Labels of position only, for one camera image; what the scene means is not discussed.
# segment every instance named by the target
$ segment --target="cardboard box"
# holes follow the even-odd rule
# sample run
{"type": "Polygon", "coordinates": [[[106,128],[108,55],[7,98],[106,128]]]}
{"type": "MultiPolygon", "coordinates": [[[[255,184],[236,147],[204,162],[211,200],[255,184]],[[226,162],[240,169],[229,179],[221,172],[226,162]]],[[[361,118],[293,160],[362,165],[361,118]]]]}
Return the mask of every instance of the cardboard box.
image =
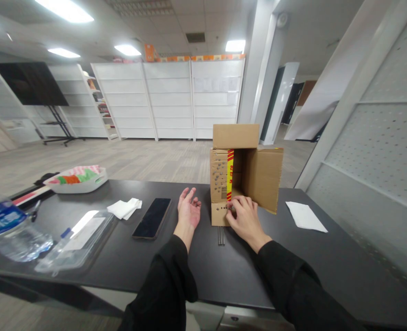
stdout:
{"type": "Polygon", "coordinates": [[[261,149],[258,124],[214,124],[210,152],[211,225],[230,226],[226,203],[245,195],[277,213],[283,149],[261,149]]]}

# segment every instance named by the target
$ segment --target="clear plastic bag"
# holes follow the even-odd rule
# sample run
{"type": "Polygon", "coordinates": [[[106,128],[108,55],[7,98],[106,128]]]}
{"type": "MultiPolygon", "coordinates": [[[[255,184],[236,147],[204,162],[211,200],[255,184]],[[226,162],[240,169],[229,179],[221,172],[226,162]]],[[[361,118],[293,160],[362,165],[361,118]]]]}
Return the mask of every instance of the clear plastic bag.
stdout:
{"type": "Polygon", "coordinates": [[[102,247],[113,229],[113,214],[107,210],[89,211],[35,267],[40,273],[55,277],[59,271],[80,268],[102,247]]]}

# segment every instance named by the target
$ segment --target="white plastic basket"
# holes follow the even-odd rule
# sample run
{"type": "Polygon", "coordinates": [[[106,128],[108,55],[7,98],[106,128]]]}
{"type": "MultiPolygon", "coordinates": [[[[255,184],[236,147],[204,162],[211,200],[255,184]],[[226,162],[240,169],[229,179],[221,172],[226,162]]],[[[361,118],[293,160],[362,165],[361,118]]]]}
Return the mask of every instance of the white plastic basket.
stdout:
{"type": "Polygon", "coordinates": [[[99,168],[100,173],[84,183],[76,184],[52,184],[49,183],[53,179],[59,176],[70,176],[70,171],[66,170],[58,175],[49,178],[44,181],[44,185],[48,186],[52,191],[58,194],[77,194],[77,193],[89,193],[100,188],[106,181],[108,181],[106,168],[99,168]]]}

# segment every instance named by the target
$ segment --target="blue bottle label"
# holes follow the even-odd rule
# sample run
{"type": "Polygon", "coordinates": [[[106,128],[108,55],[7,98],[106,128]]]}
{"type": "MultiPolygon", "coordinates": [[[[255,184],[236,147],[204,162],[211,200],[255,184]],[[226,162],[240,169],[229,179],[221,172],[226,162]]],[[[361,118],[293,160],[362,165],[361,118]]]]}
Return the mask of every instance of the blue bottle label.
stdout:
{"type": "Polygon", "coordinates": [[[0,203],[0,234],[16,227],[27,215],[10,201],[0,203]]]}

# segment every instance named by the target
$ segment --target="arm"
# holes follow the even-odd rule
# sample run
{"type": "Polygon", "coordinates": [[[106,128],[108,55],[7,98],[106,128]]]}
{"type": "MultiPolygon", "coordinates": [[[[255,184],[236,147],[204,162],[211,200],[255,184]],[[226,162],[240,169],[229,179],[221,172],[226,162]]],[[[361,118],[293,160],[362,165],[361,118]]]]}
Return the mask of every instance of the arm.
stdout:
{"type": "Polygon", "coordinates": [[[315,271],[302,259],[263,232],[257,203],[234,197],[228,203],[234,231],[257,254],[255,262],[272,304],[296,330],[364,330],[364,328],[320,284],[315,271]]]}
{"type": "Polygon", "coordinates": [[[169,242],[154,256],[136,299],[127,305],[119,331],[185,330],[185,300],[195,302],[198,292],[188,268],[188,252],[199,224],[201,202],[195,188],[186,188],[178,204],[179,220],[169,242]]]}

